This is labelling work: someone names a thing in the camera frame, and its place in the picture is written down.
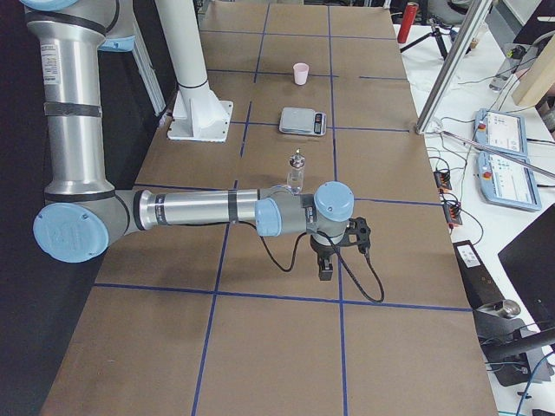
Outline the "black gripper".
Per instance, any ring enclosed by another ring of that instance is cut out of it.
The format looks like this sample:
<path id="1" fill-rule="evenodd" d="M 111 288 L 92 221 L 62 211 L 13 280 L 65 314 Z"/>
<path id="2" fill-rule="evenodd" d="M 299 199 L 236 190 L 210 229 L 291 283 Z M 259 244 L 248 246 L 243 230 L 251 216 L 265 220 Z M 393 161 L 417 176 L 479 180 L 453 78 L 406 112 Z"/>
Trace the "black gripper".
<path id="1" fill-rule="evenodd" d="M 324 234 L 311 234 L 310 247 L 317 254 L 319 280 L 321 282 L 328 282 L 330 275 L 333 274 L 331 256 L 339 252 L 339 249 L 336 247 L 336 241 Z"/>

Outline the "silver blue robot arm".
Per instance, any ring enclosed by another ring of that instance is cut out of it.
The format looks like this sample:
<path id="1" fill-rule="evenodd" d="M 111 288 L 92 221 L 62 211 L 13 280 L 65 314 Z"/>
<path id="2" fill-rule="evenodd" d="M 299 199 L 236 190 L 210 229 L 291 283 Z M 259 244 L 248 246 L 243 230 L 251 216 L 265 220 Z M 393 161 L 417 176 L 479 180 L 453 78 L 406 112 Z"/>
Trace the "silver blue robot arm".
<path id="1" fill-rule="evenodd" d="M 286 188 L 173 192 L 119 191 L 105 175 L 98 53 L 134 46 L 129 1 L 28 1 L 25 20 L 38 38 L 53 178 L 36 215 L 37 244 L 65 263 L 86 262 L 120 238 L 155 226 L 248 224 L 260 237 L 309 236 L 318 275 L 331 278 L 332 255 L 368 230 L 354 196 L 331 181 L 312 194 Z"/>

